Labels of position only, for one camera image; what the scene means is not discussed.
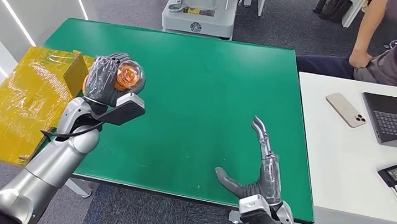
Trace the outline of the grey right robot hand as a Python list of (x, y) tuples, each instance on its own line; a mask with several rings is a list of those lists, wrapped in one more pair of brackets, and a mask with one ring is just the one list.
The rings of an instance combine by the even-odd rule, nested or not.
[(282, 201), (279, 158), (272, 151), (265, 124), (258, 116), (254, 116), (251, 127), (257, 134), (261, 151), (258, 179), (251, 184), (243, 185), (230, 178), (221, 167), (215, 167), (215, 174), (218, 182), (236, 197), (243, 199), (258, 194), (263, 196), (269, 205), (276, 206)]

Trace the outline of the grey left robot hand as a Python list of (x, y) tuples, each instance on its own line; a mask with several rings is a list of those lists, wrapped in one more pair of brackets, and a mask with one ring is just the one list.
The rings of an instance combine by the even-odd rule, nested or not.
[(127, 53), (99, 56), (83, 84), (84, 97), (116, 107), (117, 99), (128, 93), (140, 93), (146, 83), (143, 67)]

